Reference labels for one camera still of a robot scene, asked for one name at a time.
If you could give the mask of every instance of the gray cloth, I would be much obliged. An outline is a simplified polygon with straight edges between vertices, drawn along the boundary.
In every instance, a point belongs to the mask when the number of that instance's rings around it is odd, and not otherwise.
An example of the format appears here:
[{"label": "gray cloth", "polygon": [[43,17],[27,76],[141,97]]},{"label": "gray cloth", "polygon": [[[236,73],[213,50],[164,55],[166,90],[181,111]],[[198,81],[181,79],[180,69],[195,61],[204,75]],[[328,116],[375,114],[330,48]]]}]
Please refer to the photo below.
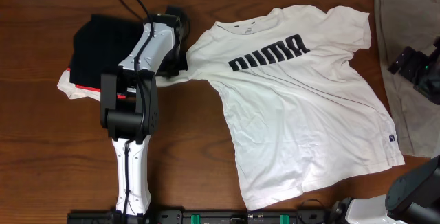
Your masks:
[{"label": "gray cloth", "polygon": [[424,54],[440,36],[440,0],[375,0],[379,57],[399,148],[403,154],[440,154],[440,106],[413,89],[413,84],[387,69],[406,46]]}]

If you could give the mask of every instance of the folded black garment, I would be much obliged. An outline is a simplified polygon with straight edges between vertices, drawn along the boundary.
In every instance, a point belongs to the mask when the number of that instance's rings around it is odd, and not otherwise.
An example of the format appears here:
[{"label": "folded black garment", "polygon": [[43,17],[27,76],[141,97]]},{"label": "folded black garment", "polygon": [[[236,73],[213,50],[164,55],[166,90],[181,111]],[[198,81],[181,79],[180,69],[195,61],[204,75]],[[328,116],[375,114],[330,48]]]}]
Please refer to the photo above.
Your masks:
[{"label": "folded black garment", "polygon": [[99,89],[102,70],[118,66],[136,46],[142,33],[142,22],[93,14],[74,36],[70,82]]}]

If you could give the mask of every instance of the t-shirt hem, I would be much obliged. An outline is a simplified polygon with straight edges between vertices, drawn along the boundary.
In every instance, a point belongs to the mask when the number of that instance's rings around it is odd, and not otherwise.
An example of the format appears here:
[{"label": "t-shirt hem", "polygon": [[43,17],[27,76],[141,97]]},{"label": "t-shirt hem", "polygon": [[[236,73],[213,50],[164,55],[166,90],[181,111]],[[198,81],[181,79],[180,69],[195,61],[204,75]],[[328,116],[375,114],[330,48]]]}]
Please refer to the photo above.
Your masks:
[{"label": "t-shirt hem", "polygon": [[316,180],[312,181],[306,184],[303,184],[302,186],[296,186],[287,190],[282,190],[279,192],[276,192],[274,194],[267,195],[263,198],[258,198],[255,200],[245,201],[246,208],[248,210],[257,210],[260,208],[267,207],[271,204],[278,203],[280,201],[292,199],[294,197],[298,197],[302,195],[304,192],[309,192],[312,190],[317,190],[321,188],[325,188],[328,186],[332,186],[333,184],[343,180],[347,179],[349,177],[359,176],[359,175],[365,175],[370,173],[376,173],[381,172],[390,169],[392,166],[399,166],[404,165],[404,157],[402,154],[396,155],[394,157],[389,157],[385,161],[382,161],[378,164],[372,164],[372,165],[359,165],[358,167],[354,168],[351,172],[345,174],[343,178],[326,178],[325,180]]}]

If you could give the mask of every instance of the t-shirt sleeve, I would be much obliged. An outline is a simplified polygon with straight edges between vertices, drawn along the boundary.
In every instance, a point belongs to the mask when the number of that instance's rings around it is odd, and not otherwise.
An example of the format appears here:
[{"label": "t-shirt sleeve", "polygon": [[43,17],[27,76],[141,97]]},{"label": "t-shirt sleeve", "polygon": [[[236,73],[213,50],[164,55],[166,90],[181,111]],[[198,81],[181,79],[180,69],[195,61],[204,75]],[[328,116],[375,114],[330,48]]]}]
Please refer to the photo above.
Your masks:
[{"label": "t-shirt sleeve", "polygon": [[322,22],[327,40],[335,47],[355,52],[371,46],[369,13],[349,7],[336,7],[328,11]]},{"label": "t-shirt sleeve", "polygon": [[212,40],[212,37],[208,34],[208,31],[203,33],[199,40],[191,46],[186,52],[186,62],[188,63],[187,71],[180,71],[179,75],[171,78],[156,77],[156,85],[158,87],[167,87],[173,84],[187,82],[196,78],[201,73],[201,61],[206,58],[201,48],[205,47]]}]

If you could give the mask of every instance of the wooden surface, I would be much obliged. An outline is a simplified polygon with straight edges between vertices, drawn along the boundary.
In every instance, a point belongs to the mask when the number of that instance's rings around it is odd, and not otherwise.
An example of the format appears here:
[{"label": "wooden surface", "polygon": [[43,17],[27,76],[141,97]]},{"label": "wooden surface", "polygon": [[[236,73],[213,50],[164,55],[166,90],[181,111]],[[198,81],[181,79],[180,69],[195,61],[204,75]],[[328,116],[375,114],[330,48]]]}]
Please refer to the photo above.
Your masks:
[{"label": "wooden surface", "polygon": [[[326,12],[346,5],[370,12],[372,46],[356,52],[350,64],[388,108],[373,0],[143,1],[151,12],[168,4],[183,7],[192,19],[189,45],[215,21],[250,19],[274,7],[308,4]],[[99,102],[69,100],[56,87],[73,53],[72,37],[92,13],[132,18],[118,0],[0,0],[0,223],[64,223],[72,209],[116,204],[116,156],[100,126]],[[205,81],[161,88],[159,107],[159,131],[148,152],[153,201],[189,210],[245,209],[217,92]],[[385,194],[394,179],[426,161],[405,159],[405,166],[345,179],[268,208],[295,208],[309,198],[331,206],[348,196]]]}]

